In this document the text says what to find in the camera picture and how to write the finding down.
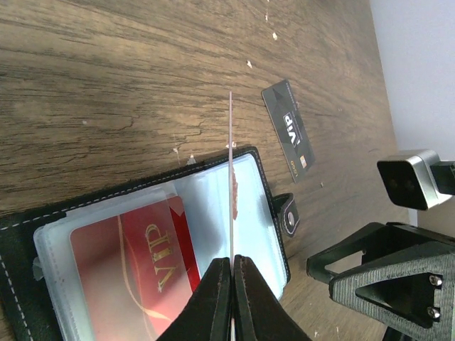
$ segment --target white wall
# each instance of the white wall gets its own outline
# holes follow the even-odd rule
[[[370,4],[398,149],[455,160],[455,1]]]

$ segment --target black vip card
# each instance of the black vip card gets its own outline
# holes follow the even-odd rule
[[[314,163],[314,153],[288,80],[262,91],[294,182],[303,179]]]

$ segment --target gold vip lettering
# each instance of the gold vip lettering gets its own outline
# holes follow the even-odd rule
[[[166,282],[170,279],[174,271],[177,269],[177,266],[167,266],[167,267],[158,267],[156,265],[157,261],[166,258],[167,256],[172,255],[173,249],[170,247],[170,240],[168,232],[161,234],[161,231],[155,224],[151,224],[146,228],[145,237],[147,244],[149,245],[149,251],[151,255],[151,260],[154,263],[155,274],[158,275],[160,271],[165,271],[166,274],[163,278],[158,280],[158,291],[162,292]],[[167,243],[169,246],[161,251],[156,251],[156,247],[160,244]]]

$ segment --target wood grain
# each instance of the wood grain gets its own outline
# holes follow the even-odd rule
[[[381,340],[304,270],[364,224],[406,219],[375,169],[395,136],[367,0],[3,0],[0,32],[1,215],[224,149],[232,90],[235,142],[300,209],[284,307],[315,340]],[[283,78],[316,155],[298,185],[261,98]]]

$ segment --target red vip card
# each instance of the red vip card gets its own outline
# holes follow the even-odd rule
[[[155,340],[200,281],[180,197],[78,228],[70,241],[96,340]]]

